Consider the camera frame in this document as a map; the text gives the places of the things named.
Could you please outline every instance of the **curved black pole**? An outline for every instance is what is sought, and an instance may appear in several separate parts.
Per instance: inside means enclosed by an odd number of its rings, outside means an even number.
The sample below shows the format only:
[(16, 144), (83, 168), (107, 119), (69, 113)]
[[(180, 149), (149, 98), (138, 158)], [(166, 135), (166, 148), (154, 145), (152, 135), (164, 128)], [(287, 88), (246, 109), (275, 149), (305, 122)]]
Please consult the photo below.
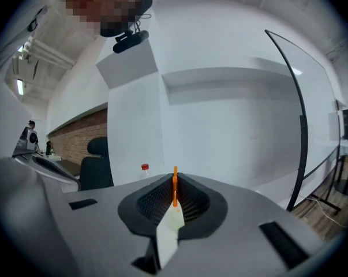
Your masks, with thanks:
[(301, 123), (301, 154), (300, 154), (300, 165), (298, 166), (298, 174), (297, 174), (297, 179), (295, 181), (293, 193), (291, 195), (291, 198), (289, 200), (288, 206), (287, 206), (287, 211), (291, 211), (294, 207), (295, 202), (297, 201), (298, 194), (300, 193), (301, 186), (303, 183), (304, 175), (305, 175), (305, 169), (306, 169), (306, 164), (307, 164), (307, 152), (308, 152), (308, 127), (307, 127), (307, 117), (306, 117), (306, 109), (305, 109), (305, 103), (303, 101), (303, 96), (302, 92), (300, 89), (300, 85), (298, 84), (298, 81), (295, 77), (295, 74), (289, 64), (288, 59), (286, 58), (284, 52), (282, 49), (279, 47), (277, 42), (274, 40), (274, 38), (271, 36), (271, 34), (274, 34), (276, 36), (279, 36), (275, 33), (272, 33), (268, 30), (265, 30), (265, 33), (270, 37), (272, 42), (275, 44), (276, 48), (279, 50), (281, 53), (288, 69), (289, 72), (293, 78), (295, 88), (297, 89), (298, 97), (300, 99), (301, 103), (301, 109), (302, 109), (302, 115), (300, 116), (300, 123)]

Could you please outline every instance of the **small bottle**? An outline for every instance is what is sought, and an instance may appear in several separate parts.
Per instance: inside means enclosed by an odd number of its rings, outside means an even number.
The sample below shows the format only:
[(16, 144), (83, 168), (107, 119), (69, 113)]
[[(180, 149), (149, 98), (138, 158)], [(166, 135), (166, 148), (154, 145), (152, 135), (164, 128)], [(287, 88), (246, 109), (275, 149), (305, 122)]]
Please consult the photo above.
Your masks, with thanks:
[(149, 165), (142, 164), (141, 166), (141, 179), (149, 178)]

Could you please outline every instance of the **black office chair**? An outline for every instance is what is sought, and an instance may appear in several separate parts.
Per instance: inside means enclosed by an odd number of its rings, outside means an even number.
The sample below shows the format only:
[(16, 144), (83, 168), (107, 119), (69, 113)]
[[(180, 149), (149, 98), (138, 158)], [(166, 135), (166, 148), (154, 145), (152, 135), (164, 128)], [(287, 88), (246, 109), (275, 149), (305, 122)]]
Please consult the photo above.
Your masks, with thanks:
[(108, 157), (107, 137), (97, 137), (88, 144), (88, 152), (100, 157), (85, 157), (81, 162), (81, 191), (108, 188), (114, 185)]

